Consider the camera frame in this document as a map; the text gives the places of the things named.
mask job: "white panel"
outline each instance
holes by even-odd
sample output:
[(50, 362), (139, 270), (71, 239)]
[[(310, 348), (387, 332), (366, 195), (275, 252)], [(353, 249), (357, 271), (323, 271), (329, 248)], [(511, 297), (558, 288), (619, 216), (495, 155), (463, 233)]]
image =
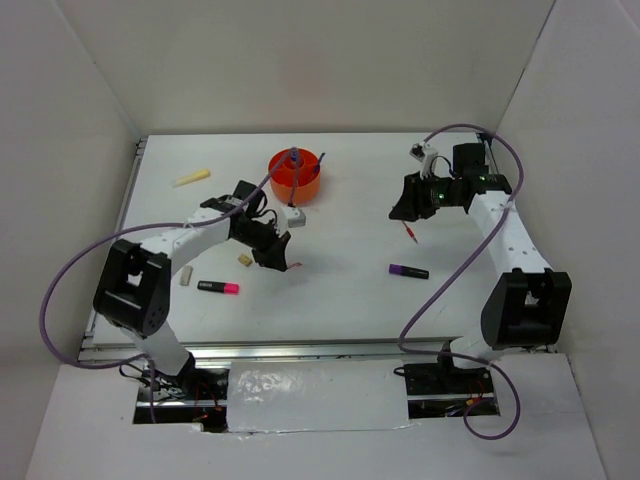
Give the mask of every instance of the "white panel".
[[(24, 478), (58, 362), (38, 310), (62, 264), (115, 223), (134, 145), (91, 62), (43, 0), (0, 2), (0, 476)], [(77, 351), (96, 255), (61, 285), (52, 336)]]
[[(269, 159), (291, 145), (327, 153), (322, 185), (303, 207), (307, 225), (291, 230), (286, 257), (302, 267), (277, 272), (238, 255), (249, 248), (229, 241), (196, 260), (192, 286), (174, 277), (169, 322), (178, 340), (201, 342), (281, 342), (393, 339), (436, 289), (482, 242), (475, 222), (462, 208), (442, 209), (412, 224), (419, 245), (400, 222), (388, 219), (402, 193), (403, 177), (419, 164), (408, 151), (424, 134), (283, 134), (151, 136), (133, 190), (126, 226), (181, 222), (194, 207), (231, 193), (239, 180), (258, 183)], [(451, 158), (453, 145), (473, 142), (472, 133), (439, 135), (433, 145)], [(208, 168), (207, 179), (180, 188), (171, 180)], [(282, 205), (271, 188), (269, 205)], [(140, 232), (136, 241), (155, 232)], [(390, 263), (425, 268), (429, 280), (389, 275)], [(195, 288), (199, 280), (233, 282), (240, 295)], [(477, 324), (496, 282), (488, 252), (483, 254), (428, 311), (411, 335), (463, 335)], [(94, 342), (130, 343), (101, 319)]]
[[(518, 207), (573, 291), (563, 347), (611, 479), (637, 478), (640, 35), (636, 2), (559, 0), (500, 133), (527, 172)], [(505, 152), (500, 166), (514, 173)]]
[(147, 133), (497, 126), (552, 0), (60, 0)]
[[(584, 407), (567, 357), (562, 354), (535, 355), (534, 359), (529, 353), (505, 355), (498, 362), (500, 367), (511, 372), (509, 378), (521, 395), (522, 414), (583, 412)], [(500, 413), (511, 418), (515, 411), (515, 400), (511, 389), (502, 375), (495, 371), (492, 371), (491, 379), (500, 405)]]
[(231, 365), (231, 432), (391, 430), (406, 427), (401, 360), (237, 362)]
[[(527, 357), (529, 361), (518, 367), (505, 364), (525, 402), (540, 384), (536, 376), (547, 377), (546, 385), (567, 378), (566, 361), (548, 368), (538, 363), (539, 355)], [(532, 375), (520, 376), (514, 368), (528, 369)], [(429, 419), (376, 432), (208, 434), (193, 425), (132, 425), (136, 392), (137, 383), (116, 371), (63, 367), (27, 479), (605, 478), (581, 411), (523, 415), (514, 433), (496, 442), (473, 437), (460, 418)], [(545, 397), (554, 393), (546, 392)], [(492, 416), (471, 422), (487, 433), (509, 420)]]

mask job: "white wall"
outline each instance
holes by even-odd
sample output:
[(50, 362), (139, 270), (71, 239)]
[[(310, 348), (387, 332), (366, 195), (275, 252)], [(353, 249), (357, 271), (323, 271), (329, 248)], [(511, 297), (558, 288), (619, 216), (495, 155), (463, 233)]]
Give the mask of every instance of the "white wall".
[(640, 469), (640, 5), (624, 3), (558, 0), (499, 128), (525, 223), (573, 280), (562, 346), (612, 480)]
[[(58, 363), (40, 340), (56, 270), (113, 229), (134, 153), (108, 90), (47, 0), (0, 2), (0, 476), (23, 478)], [(77, 351), (100, 255), (53, 302), (50, 330)]]
[(146, 133), (495, 128), (553, 0), (59, 0)]

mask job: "orange bowl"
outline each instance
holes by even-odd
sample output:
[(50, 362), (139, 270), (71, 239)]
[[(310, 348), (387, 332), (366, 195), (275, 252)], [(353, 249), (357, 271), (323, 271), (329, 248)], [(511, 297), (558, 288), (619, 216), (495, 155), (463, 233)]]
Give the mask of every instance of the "orange bowl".
[[(286, 155), (289, 150), (282, 150), (276, 153), (269, 162), (269, 171), (271, 171), (274, 165), (282, 158), (282, 155)], [(314, 169), (318, 164), (318, 158), (309, 150), (299, 148), (301, 164), (298, 167), (298, 182), (296, 190), (293, 195), (294, 205), (304, 205), (310, 202), (318, 193), (320, 189), (320, 177), (322, 173), (322, 167), (316, 173)], [(291, 190), (295, 181), (296, 165), (290, 159), (283, 162), (280, 167), (273, 173), (271, 177), (271, 190), (278, 200), (284, 204), (289, 203), (291, 197)]]

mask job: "red pen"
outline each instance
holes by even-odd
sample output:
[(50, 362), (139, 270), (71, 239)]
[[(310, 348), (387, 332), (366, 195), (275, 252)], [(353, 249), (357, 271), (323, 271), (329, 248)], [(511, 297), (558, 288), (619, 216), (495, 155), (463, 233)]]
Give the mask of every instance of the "red pen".
[(413, 240), (414, 242), (416, 242), (416, 245), (418, 244), (418, 239), (416, 238), (415, 233), (413, 233), (413, 230), (411, 230), (409, 228), (409, 225), (407, 225), (404, 220), (400, 220), (402, 222), (402, 224), (404, 225), (404, 228), (407, 230), (407, 233), (409, 234), (409, 236), (411, 237), (411, 240)]

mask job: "yellow chalk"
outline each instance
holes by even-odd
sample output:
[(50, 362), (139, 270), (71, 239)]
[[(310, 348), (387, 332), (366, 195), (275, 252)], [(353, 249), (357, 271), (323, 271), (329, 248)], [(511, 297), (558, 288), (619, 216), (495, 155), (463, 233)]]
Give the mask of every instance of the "yellow chalk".
[(171, 182), (171, 186), (173, 188), (181, 187), (188, 183), (197, 182), (198, 180), (202, 180), (203, 178), (207, 178), (211, 175), (211, 172), (203, 168), (202, 170), (198, 170), (196, 173), (192, 173), (191, 175), (185, 175), (184, 177), (176, 178)]

